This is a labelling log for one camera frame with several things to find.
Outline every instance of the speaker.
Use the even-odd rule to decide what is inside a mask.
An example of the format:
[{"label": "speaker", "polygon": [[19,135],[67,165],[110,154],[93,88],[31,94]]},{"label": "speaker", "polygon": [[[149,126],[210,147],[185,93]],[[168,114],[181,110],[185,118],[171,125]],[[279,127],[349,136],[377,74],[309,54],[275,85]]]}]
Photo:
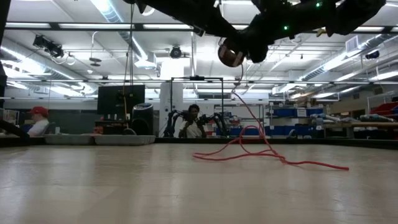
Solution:
[{"label": "speaker", "polygon": [[137,135],[154,135],[154,105],[141,103],[133,107],[131,129]]}]

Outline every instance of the man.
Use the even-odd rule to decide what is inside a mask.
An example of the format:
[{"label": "man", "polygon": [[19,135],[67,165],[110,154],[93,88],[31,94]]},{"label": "man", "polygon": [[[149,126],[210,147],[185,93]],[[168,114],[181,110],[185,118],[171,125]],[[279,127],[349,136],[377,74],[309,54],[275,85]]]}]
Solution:
[{"label": "man", "polygon": [[35,106],[33,109],[28,112],[32,115],[32,119],[34,121],[34,125],[27,132],[30,137],[41,136],[44,133],[44,130],[49,125],[49,121],[47,117],[49,116],[49,111],[42,106]]},{"label": "man", "polygon": [[181,124],[180,138],[205,138],[206,132],[202,125],[197,125],[198,113],[200,109],[198,105],[189,106],[188,112],[190,117],[188,121],[184,121]]}]

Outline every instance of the red extension cord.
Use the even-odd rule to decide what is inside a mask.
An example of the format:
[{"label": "red extension cord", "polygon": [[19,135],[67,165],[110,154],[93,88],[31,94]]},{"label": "red extension cord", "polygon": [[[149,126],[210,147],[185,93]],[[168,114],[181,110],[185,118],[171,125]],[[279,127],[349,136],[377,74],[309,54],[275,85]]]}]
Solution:
[{"label": "red extension cord", "polygon": [[[251,116],[259,123],[259,128],[255,127],[255,126],[247,126],[241,131],[241,134],[239,135],[239,138],[230,141],[227,145],[225,145],[219,151],[211,152],[211,153],[195,152],[195,153],[193,153],[193,156],[195,158],[203,159],[203,160],[206,160],[206,161],[228,161],[228,160],[231,160],[231,159],[238,159],[238,158],[242,158],[242,157],[246,157],[246,156],[271,156],[271,157],[279,158],[279,160],[282,163],[288,164],[288,165],[314,164],[314,165],[318,165],[318,166],[330,167],[330,168],[333,168],[333,169],[349,170],[349,167],[334,166],[334,165],[324,164],[322,162],[313,162],[313,161],[290,162],[290,161],[287,161],[284,156],[278,154],[275,150],[273,150],[273,148],[271,147],[271,145],[269,144],[269,142],[268,142],[268,140],[266,138],[266,135],[264,133],[264,128],[261,127],[260,121],[255,117],[253,112],[250,110],[249,106],[242,100],[242,98],[240,96],[238,96],[236,93],[234,93],[234,94],[242,101],[242,103],[245,105],[245,107],[249,110]],[[269,149],[261,151],[261,152],[255,152],[255,153],[252,153],[252,152],[249,152],[248,150],[246,150],[243,147],[243,134],[244,134],[245,130],[247,130],[247,128],[256,128],[256,129],[258,129],[259,133],[260,133],[260,137],[263,138],[263,140],[268,145]],[[241,145],[242,149],[246,152],[245,154],[241,154],[241,155],[233,156],[233,157],[228,157],[228,158],[220,158],[220,159],[209,158],[208,157],[208,156],[212,156],[212,155],[215,155],[215,154],[221,152],[222,150],[226,149],[230,144],[236,143],[236,142],[239,142],[239,144]]]}]

